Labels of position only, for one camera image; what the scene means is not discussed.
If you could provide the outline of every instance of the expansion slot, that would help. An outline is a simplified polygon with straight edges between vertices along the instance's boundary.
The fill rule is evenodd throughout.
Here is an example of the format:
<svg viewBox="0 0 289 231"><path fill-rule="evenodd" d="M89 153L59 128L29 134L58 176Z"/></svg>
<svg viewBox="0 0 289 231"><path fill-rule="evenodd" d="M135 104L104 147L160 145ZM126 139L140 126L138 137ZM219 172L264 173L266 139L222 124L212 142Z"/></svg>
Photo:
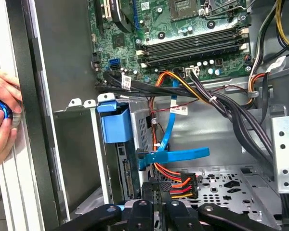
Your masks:
<svg viewBox="0 0 289 231"><path fill-rule="evenodd" d="M139 63L148 67L175 64L191 59L202 59L219 54L237 52L245 43L242 30L231 28L209 34L182 38L156 45L145 46Z"/></svg>
<svg viewBox="0 0 289 231"><path fill-rule="evenodd" d="M110 0L104 0L105 17L108 21L112 21L109 1Z"/></svg>

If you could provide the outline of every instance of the yellow wire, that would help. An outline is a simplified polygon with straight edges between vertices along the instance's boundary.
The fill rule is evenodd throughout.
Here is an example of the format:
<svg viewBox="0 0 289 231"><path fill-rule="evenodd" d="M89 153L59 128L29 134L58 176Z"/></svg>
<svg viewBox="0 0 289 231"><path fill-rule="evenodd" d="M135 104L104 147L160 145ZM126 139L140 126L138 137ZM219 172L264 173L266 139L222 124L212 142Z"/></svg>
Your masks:
<svg viewBox="0 0 289 231"><path fill-rule="evenodd" d="M276 24L278 31L280 33L281 38L289 45L289 39L286 37L283 26L281 23L281 5L282 5L282 0L277 0L277 6L276 6Z"/></svg>
<svg viewBox="0 0 289 231"><path fill-rule="evenodd" d="M189 194L184 194L184 195L180 195L180 196L172 196L171 198L172 199L178 199L178 198L182 198L182 197L189 197L192 195L193 195L192 193L189 193Z"/></svg>
<svg viewBox="0 0 289 231"><path fill-rule="evenodd" d="M190 87L190 86L188 85L188 83L186 83L182 78L178 77L177 75L175 75L174 73L169 72L169 71L167 71L167 72L165 72L165 73L166 73L167 75L169 75L169 76L177 79L179 82L181 82L182 85L185 86L185 87L186 87L193 95L195 95L198 99L200 99L201 101L203 101L203 102L205 102L205 103L207 103L207 104L210 104L209 102L203 100L203 99L197 94L197 92L195 92L195 90L194 90L192 87Z"/></svg>

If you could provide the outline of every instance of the screw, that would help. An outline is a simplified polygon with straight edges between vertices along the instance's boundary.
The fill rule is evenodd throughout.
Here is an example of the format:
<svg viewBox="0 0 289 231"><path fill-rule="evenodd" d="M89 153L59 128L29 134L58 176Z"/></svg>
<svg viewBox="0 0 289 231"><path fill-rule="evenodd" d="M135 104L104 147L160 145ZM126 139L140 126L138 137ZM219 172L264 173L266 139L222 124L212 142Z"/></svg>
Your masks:
<svg viewBox="0 0 289 231"><path fill-rule="evenodd" d="M179 202L173 201L171 204L172 204L173 206L178 206L178 205L179 205Z"/></svg>
<svg viewBox="0 0 289 231"><path fill-rule="evenodd" d="M204 209L207 210L208 212L213 211L213 207L209 205L205 206Z"/></svg>
<svg viewBox="0 0 289 231"><path fill-rule="evenodd" d="M145 205L147 205L147 203L146 203L145 201L141 201L141 202L139 203L139 205L145 206Z"/></svg>
<svg viewBox="0 0 289 231"><path fill-rule="evenodd" d="M115 211L115 210L116 210L116 208L110 207L110 208L107 209L107 212L113 212L113 211Z"/></svg>
<svg viewBox="0 0 289 231"><path fill-rule="evenodd" d="M156 118L153 118L153 119L151 119L151 123L156 125L156 124L158 124L158 120Z"/></svg>

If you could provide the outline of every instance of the orange wire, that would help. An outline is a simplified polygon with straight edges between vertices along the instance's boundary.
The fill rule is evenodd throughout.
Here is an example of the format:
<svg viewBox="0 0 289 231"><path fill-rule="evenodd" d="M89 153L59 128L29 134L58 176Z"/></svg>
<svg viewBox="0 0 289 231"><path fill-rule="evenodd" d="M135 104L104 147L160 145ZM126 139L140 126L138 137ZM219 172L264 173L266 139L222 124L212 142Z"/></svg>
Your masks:
<svg viewBox="0 0 289 231"><path fill-rule="evenodd" d="M190 181L190 177L187 178L186 181L184 181L183 183L181 183L181 184L174 184L172 187L173 187L173 188L181 188L181 187L185 186L189 181Z"/></svg>

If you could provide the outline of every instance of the circuit board chip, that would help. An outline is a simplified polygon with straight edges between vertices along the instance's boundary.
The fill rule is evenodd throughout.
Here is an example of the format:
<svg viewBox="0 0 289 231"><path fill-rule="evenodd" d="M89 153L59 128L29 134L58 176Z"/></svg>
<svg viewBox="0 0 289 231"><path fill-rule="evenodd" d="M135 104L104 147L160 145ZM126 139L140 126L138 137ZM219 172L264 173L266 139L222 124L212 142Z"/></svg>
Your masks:
<svg viewBox="0 0 289 231"><path fill-rule="evenodd" d="M124 47L125 46L124 34L121 33L121 34L113 35L112 45L113 45L113 48Z"/></svg>
<svg viewBox="0 0 289 231"><path fill-rule="evenodd" d="M195 0L170 0L169 10L171 21L178 21L198 15Z"/></svg>

